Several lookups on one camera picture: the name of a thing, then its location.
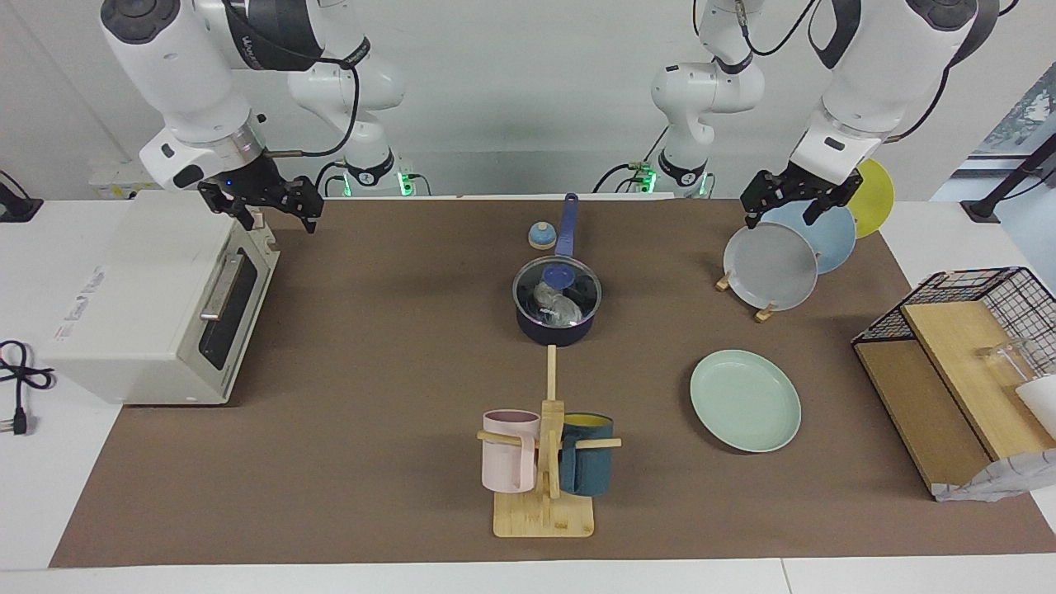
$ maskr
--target pink mug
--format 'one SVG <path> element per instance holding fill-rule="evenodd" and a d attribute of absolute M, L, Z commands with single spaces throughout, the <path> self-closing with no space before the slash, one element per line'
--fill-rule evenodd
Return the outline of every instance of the pink mug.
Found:
<path fill-rule="evenodd" d="M 495 493 L 527 493 L 535 488 L 535 440 L 539 414 L 527 410 L 484 413 L 484 430 L 521 438 L 521 445 L 484 441 L 480 482 Z"/>

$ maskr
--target brown table mat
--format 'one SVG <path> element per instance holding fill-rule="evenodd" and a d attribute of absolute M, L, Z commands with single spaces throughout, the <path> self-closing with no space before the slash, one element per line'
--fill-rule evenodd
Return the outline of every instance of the brown table mat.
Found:
<path fill-rule="evenodd" d="M 559 356 L 571 411 L 616 419 L 597 533 L 499 540 L 480 486 L 484 411 L 538 410 L 545 349 L 510 284 L 560 202 L 331 203 L 282 227 L 231 404 L 126 408 L 53 567 L 965 555 L 1056 551 L 1029 496 L 931 501 L 850 341 L 908 290 L 879 235 L 766 324 L 717 293 L 735 202 L 584 203 L 602 279 L 590 335 Z M 803 427 L 742 454 L 689 400 L 720 349 L 788 373 Z"/>

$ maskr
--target blue mug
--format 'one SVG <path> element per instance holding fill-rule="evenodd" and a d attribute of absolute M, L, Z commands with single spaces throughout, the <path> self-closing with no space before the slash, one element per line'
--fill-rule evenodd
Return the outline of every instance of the blue mug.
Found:
<path fill-rule="evenodd" d="M 602 414 L 573 412 L 565 415 L 561 435 L 561 490 L 583 497 L 598 497 L 608 491 L 612 477 L 612 450 L 576 449 L 582 440 L 612 437 L 612 420 Z"/>

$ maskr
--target mint green plate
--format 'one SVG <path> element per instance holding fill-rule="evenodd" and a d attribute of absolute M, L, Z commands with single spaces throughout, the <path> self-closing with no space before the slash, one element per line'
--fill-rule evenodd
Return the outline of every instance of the mint green plate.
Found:
<path fill-rule="evenodd" d="M 700 422 L 716 438 L 744 451 L 788 445 L 799 430 L 799 394 L 777 366 L 748 351 L 719 351 L 701 360 L 690 379 Z"/>

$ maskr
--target wire basket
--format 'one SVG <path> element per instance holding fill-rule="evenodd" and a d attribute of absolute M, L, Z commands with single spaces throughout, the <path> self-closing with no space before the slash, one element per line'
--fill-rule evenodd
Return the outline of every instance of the wire basket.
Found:
<path fill-rule="evenodd" d="M 1038 345 L 1030 355 L 1035 372 L 1056 372 L 1056 298 L 1030 268 L 984 268 L 937 273 L 854 338 L 854 344 L 912 340 L 904 305 L 982 301 L 1008 336 Z"/>

